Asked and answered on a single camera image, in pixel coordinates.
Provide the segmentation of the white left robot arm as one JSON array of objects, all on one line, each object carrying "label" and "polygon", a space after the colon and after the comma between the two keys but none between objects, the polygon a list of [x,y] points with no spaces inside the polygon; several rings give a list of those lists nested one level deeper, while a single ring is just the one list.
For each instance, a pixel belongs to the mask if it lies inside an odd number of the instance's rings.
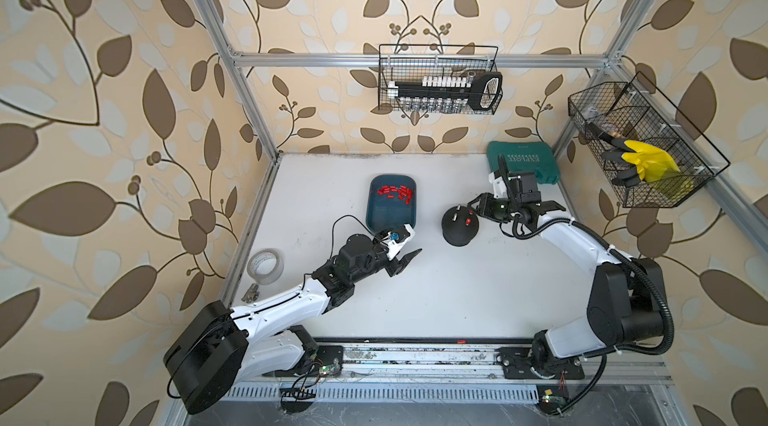
[{"label": "white left robot arm", "polygon": [[302,321],[341,306],[358,282],[381,270],[391,277],[400,274],[418,254],[400,253],[413,236],[409,224],[373,237],[354,234],[337,254],[281,294],[233,308],[220,300],[204,306],[164,355],[169,395],[195,415],[239,381],[308,369],[317,346]]}]

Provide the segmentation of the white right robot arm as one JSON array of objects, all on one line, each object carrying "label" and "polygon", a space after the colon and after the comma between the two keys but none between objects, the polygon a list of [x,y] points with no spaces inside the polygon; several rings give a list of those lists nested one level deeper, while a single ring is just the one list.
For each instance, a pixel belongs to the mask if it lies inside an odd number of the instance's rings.
[{"label": "white right robot arm", "polygon": [[534,172],[512,172],[505,157],[489,176],[492,192],[470,208],[496,222],[517,240],[542,238],[580,267],[592,280],[585,313],[565,325],[538,332],[524,363],[549,379],[580,358],[629,351],[662,355],[674,342],[674,320],[661,267],[608,243],[565,207],[543,200]]}]

